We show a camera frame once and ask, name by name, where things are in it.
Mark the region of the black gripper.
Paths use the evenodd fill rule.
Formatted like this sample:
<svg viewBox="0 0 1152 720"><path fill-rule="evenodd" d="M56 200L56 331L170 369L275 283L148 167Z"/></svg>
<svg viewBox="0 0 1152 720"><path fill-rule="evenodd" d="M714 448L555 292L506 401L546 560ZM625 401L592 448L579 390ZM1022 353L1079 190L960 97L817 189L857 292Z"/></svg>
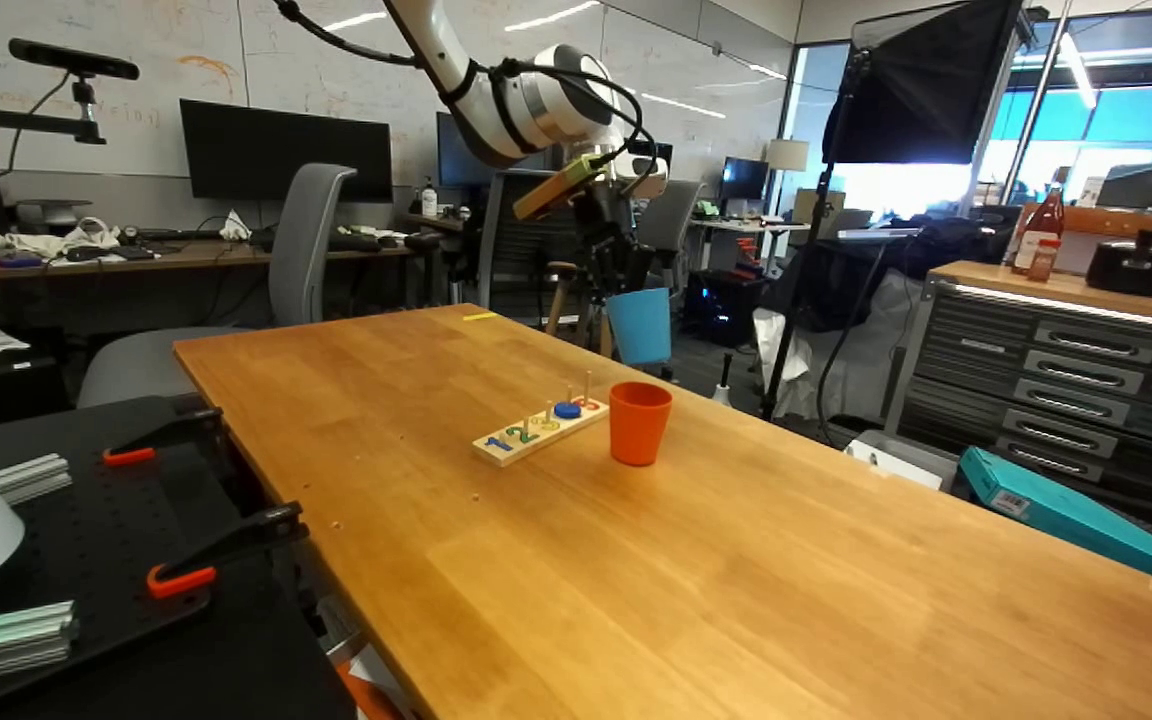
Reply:
<svg viewBox="0 0 1152 720"><path fill-rule="evenodd" d="M635 286L640 256L625 225L625 202L607 178L587 178L573 195L573 218L586 240L586 267L596 286Z"/></svg>

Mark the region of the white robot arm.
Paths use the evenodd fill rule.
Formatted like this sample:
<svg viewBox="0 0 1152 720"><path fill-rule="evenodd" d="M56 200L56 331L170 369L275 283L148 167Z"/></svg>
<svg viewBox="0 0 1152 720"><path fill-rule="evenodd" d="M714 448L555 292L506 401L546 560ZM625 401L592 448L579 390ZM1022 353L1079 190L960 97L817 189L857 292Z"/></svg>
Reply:
<svg viewBox="0 0 1152 720"><path fill-rule="evenodd" d="M461 43L439 0L386 0L386 16L399 27L409 53L351 43L311 18L301 0L275 0L275 8L341 53L419 69L486 164L511 167L560 146L564 167L530 189L511 202L511 216L536 218L555 202L576 202L592 283L633 286L640 278L644 258L607 200L617 178L649 178L649 172L629 161L629 146L649 136L644 108L592 53L552 43L532 61L506 55L481 64Z"/></svg>

